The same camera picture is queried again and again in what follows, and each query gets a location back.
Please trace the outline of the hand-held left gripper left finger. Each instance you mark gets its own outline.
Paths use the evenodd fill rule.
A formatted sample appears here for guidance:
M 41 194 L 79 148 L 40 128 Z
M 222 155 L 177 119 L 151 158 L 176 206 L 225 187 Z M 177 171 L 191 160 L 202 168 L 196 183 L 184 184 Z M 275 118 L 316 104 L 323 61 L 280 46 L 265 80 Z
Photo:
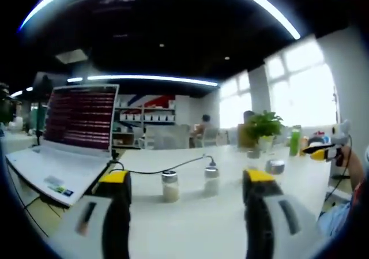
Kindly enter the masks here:
M 60 258 L 129 258 L 131 178 L 113 171 L 63 216 L 49 245 Z

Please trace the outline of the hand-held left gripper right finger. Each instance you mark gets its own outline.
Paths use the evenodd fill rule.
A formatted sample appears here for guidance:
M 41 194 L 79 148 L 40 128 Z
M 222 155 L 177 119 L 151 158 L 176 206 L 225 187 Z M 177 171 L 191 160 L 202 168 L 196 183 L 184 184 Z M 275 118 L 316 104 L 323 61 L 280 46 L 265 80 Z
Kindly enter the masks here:
M 274 177 L 243 171 L 246 258 L 313 258 L 327 242 L 315 216 Z

